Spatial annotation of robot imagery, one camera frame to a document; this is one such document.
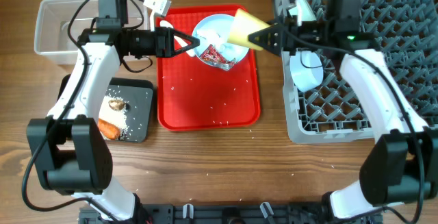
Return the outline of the white tissue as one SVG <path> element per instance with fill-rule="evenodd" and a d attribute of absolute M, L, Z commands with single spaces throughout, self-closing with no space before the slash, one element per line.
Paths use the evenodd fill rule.
<path fill-rule="evenodd" d="M 200 40 L 200 46 L 197 48 L 197 53 L 199 55 L 202 54 L 210 45 L 219 53 L 234 52 L 234 48 L 226 43 L 225 38 L 223 38 L 214 29 L 198 29 L 194 33 L 195 36 Z"/>

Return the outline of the yellow cup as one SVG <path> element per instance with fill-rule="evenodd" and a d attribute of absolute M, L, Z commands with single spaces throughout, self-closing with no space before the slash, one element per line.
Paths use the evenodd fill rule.
<path fill-rule="evenodd" d="M 248 35 L 266 29 L 269 24 L 249 14 L 246 10 L 237 9 L 231 24 L 227 42 L 261 51 L 263 48 L 250 42 Z"/>

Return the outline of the green bowl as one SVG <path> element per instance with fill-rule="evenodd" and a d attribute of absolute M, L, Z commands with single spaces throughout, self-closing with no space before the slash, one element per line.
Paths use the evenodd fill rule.
<path fill-rule="evenodd" d="M 298 26 L 301 26 L 303 22 L 316 21 L 315 14 L 307 0 L 295 0 L 288 13 L 296 18 Z"/>

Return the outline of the brown mushroom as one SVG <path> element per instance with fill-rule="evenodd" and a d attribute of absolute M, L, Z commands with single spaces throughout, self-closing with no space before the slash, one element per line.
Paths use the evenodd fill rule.
<path fill-rule="evenodd" d="M 120 99 L 110 99 L 108 106 L 114 111 L 122 111 L 126 108 L 126 103 Z"/>

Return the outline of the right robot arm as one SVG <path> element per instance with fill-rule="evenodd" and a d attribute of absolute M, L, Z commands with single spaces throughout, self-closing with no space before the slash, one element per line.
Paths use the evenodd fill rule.
<path fill-rule="evenodd" d="M 346 223 L 437 196 L 437 132 L 414 111 L 391 76 L 373 35 L 359 30 L 360 0 L 330 0 L 329 19 L 302 19 L 303 0 L 284 0 L 294 14 L 274 7 L 274 18 L 248 34 L 253 49 L 282 58 L 285 83 L 311 90 L 322 83 L 318 50 L 331 51 L 356 94 L 375 144 L 351 185 L 328 192 L 321 220 Z"/>

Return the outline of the light blue plate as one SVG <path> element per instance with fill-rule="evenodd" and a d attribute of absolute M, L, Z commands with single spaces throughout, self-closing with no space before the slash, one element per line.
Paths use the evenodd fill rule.
<path fill-rule="evenodd" d="M 192 36 L 195 36 L 195 31 L 198 29 L 214 29 L 215 31 L 217 31 L 223 38 L 225 38 L 226 43 L 227 42 L 227 38 L 229 35 L 229 30 L 231 27 L 231 24 L 234 20 L 234 17 L 231 15 L 227 15 L 227 14 L 214 14 L 211 16 L 207 16 L 206 18 L 204 18 L 203 20 L 201 20 L 194 28 L 193 32 L 192 32 Z M 234 52 L 231 53 L 221 53 L 222 56 L 224 56 L 227 60 L 236 60 L 236 63 L 241 62 L 244 57 L 247 55 L 249 48 L 247 47 L 242 47 L 239 45 L 234 45 L 231 43 L 228 43 L 229 45 L 231 45 L 234 48 Z M 194 49 L 195 52 L 195 56 L 201 60 L 199 58 L 199 54 L 197 53 L 197 48 Z"/>

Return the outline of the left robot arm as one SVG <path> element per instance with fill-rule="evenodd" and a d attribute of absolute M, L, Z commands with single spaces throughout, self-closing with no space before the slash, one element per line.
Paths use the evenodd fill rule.
<path fill-rule="evenodd" d="M 151 223 L 137 194 L 112 175 L 112 155 L 98 128 L 107 87 L 125 58 L 172 58 L 199 46 L 199 40 L 169 27 L 128 26 L 127 4 L 165 17 L 169 0 L 97 0 L 98 15 L 78 37 L 75 67 L 56 104 L 27 126 L 28 170 L 40 185 L 85 201 L 108 223 Z"/>

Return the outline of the white plastic spoon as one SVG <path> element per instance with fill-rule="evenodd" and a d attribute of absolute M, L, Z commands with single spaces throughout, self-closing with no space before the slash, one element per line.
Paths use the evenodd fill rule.
<path fill-rule="evenodd" d="M 172 28 L 172 29 L 174 28 L 173 25 L 172 25 L 171 23 L 169 23 L 168 21 L 165 21 L 165 20 L 161 20 L 161 21 L 159 22 L 159 25 L 160 25 L 161 27 L 169 27 L 169 28 Z M 179 43 L 179 45 L 180 45 L 181 47 L 185 47 L 185 46 L 188 45 L 187 42 L 184 41 L 182 38 L 180 38 L 180 37 L 178 37 L 178 36 L 174 36 L 174 38 L 175 38 L 175 40 Z M 194 52 L 193 49 L 187 50 L 186 53 L 187 53 L 190 57 L 192 57 L 192 58 L 195 56 L 195 52 Z"/>

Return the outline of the light blue bowl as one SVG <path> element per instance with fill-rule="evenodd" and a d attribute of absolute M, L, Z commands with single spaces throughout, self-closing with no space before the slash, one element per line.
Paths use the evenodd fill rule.
<path fill-rule="evenodd" d="M 289 68 L 294 85 L 301 92 L 318 87 L 324 70 L 319 55 L 311 51 L 297 51 L 289 58 Z"/>

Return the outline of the orange carrot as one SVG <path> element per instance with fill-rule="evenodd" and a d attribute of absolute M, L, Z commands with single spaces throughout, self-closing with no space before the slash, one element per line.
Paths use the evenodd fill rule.
<path fill-rule="evenodd" d="M 110 140 L 116 140 L 120 137 L 121 131 L 120 129 L 107 121 L 99 119 L 98 122 L 99 131 L 104 135 L 104 137 Z"/>

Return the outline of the white rice pile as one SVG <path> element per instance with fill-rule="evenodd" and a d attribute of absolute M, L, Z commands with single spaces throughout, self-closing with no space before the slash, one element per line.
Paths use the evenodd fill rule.
<path fill-rule="evenodd" d="M 107 121 L 108 123 L 111 123 L 115 126 L 117 126 L 120 131 L 120 137 L 116 140 L 123 140 L 126 137 L 127 130 L 129 128 L 127 124 L 127 102 L 123 100 L 126 103 L 126 108 L 122 111 L 114 111 L 108 106 L 108 101 L 110 99 L 120 99 L 123 100 L 121 97 L 110 97 L 110 96 L 104 96 L 103 102 L 99 111 L 99 119 L 102 119 L 104 121 Z"/>

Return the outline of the red snack wrapper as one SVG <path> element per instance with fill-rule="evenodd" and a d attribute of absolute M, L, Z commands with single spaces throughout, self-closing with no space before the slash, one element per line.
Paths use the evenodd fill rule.
<path fill-rule="evenodd" d="M 222 54 L 213 46 L 209 45 L 204 52 L 199 56 L 201 61 L 224 71 L 232 69 L 236 63 L 236 60 L 227 60 Z"/>

